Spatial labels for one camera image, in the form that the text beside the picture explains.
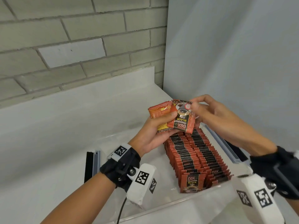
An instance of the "black cable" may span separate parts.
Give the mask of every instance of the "black cable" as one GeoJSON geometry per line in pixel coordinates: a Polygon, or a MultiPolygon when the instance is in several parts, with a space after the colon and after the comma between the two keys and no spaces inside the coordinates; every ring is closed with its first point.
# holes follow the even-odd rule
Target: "black cable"
{"type": "Polygon", "coordinates": [[[119,219],[121,218],[121,212],[123,211],[123,207],[124,207],[124,205],[125,205],[126,200],[127,200],[127,197],[126,197],[125,200],[123,201],[123,205],[121,206],[121,210],[119,211],[119,215],[118,215],[117,223],[116,223],[116,224],[119,223],[119,219]]]}

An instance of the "black wristband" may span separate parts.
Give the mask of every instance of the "black wristband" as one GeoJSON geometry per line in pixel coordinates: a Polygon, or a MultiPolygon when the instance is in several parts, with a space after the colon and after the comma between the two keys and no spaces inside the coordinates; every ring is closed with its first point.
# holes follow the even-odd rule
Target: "black wristband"
{"type": "Polygon", "coordinates": [[[254,173],[261,177],[265,177],[267,181],[273,182],[277,185],[277,192],[287,198],[299,200],[299,196],[290,188],[274,170],[274,166],[279,165],[278,170],[282,175],[299,190],[299,160],[294,157],[294,154],[287,152],[282,147],[277,147],[275,153],[264,156],[250,156],[251,168],[254,173]]]}
{"type": "Polygon", "coordinates": [[[130,169],[134,169],[134,167],[139,169],[140,160],[139,154],[131,147],[118,161],[115,161],[113,158],[108,159],[108,161],[100,167],[100,172],[105,174],[107,178],[116,184],[116,187],[123,188],[127,192],[132,183],[132,180],[129,179],[127,174],[130,169]]]}

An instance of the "brick wall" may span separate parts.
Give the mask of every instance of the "brick wall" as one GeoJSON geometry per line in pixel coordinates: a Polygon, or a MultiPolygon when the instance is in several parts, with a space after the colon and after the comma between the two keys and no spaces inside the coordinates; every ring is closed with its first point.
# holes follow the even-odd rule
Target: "brick wall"
{"type": "Polygon", "coordinates": [[[154,65],[168,0],[0,0],[0,108],[154,65]]]}

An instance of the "row of coffee sachets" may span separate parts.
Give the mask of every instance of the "row of coffee sachets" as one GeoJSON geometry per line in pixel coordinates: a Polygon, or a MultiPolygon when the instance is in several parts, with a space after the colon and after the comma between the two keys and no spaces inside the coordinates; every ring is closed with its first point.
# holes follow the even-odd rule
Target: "row of coffee sachets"
{"type": "Polygon", "coordinates": [[[227,165],[200,128],[170,136],[164,147],[181,193],[198,192],[231,179],[227,165]]]}

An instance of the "black and white square marker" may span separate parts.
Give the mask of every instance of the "black and white square marker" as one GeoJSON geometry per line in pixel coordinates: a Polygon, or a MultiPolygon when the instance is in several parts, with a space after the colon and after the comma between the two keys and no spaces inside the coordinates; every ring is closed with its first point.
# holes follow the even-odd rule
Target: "black and white square marker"
{"type": "Polygon", "coordinates": [[[151,183],[151,185],[150,185],[150,192],[151,192],[152,194],[153,194],[153,192],[154,192],[154,190],[155,190],[155,188],[156,188],[156,184],[157,184],[156,180],[153,179],[153,180],[152,180],[152,183],[151,183]]]}
{"type": "Polygon", "coordinates": [[[250,203],[250,200],[249,200],[246,192],[237,190],[237,193],[241,199],[242,204],[252,207],[252,204],[250,203]]]}
{"type": "Polygon", "coordinates": [[[145,185],[147,178],[149,177],[150,174],[145,173],[143,171],[139,171],[138,176],[135,180],[135,182],[140,183],[142,185],[145,185]]]}
{"type": "Polygon", "coordinates": [[[127,151],[126,148],[119,146],[117,150],[114,151],[116,155],[122,156],[127,151]]]}
{"type": "Polygon", "coordinates": [[[273,204],[272,200],[270,199],[267,191],[265,189],[260,189],[254,192],[257,200],[260,202],[262,208],[267,207],[273,204]]]}

